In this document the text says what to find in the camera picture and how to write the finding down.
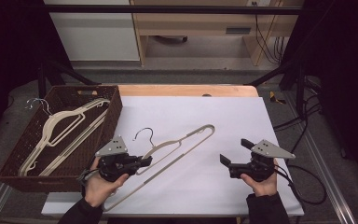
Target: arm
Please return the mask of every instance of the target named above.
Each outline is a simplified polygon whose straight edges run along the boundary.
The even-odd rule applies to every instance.
[[[115,182],[108,182],[95,172],[86,184],[86,195],[75,203],[60,219],[59,224],[97,224],[103,214],[101,204],[119,187],[129,175],[124,174]]]
[[[281,197],[277,191],[277,174],[272,174],[267,180],[256,182],[246,174],[241,179],[249,185],[254,194],[246,199],[249,207],[250,223],[286,224],[289,222]]]

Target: hand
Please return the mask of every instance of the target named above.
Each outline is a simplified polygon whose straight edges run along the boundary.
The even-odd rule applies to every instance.
[[[246,174],[241,174],[241,179],[253,189],[256,197],[272,196],[277,193],[277,173],[275,172],[268,179],[261,182],[254,181]]]
[[[99,158],[95,159],[91,170],[97,167]],[[92,207],[98,207],[116,190],[123,186],[124,182],[129,178],[129,175],[124,174],[115,182],[108,182],[104,180],[98,172],[96,172],[86,183],[86,202]]]

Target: black sleeve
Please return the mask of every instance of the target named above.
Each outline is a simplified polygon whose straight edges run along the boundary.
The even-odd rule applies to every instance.
[[[289,217],[277,192],[272,196],[255,197],[250,194],[246,199],[251,224],[289,224]]]
[[[59,224],[98,224],[103,214],[101,207],[91,207],[84,198],[74,204],[60,219]]]

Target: wicker basket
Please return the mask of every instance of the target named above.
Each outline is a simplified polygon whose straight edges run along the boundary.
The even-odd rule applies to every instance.
[[[74,110],[97,98],[110,100],[110,104],[94,107],[85,112],[86,118],[55,147],[45,147],[37,157],[36,167],[27,176],[19,176],[19,170],[42,136],[47,113],[42,105],[26,127],[18,143],[0,171],[0,181],[23,192],[80,191],[77,177],[90,164],[94,153],[107,144],[115,133],[123,107],[118,86],[55,86],[45,100],[52,114]],[[97,117],[107,109],[103,124],[98,127],[57,169],[49,176],[39,174]],[[67,127],[74,117],[63,119],[54,128],[52,137]]]

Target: white cabinet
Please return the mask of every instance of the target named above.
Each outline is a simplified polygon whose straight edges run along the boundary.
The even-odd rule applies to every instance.
[[[128,0],[45,0],[45,4],[129,5]],[[130,13],[50,13],[69,60],[139,61]]]

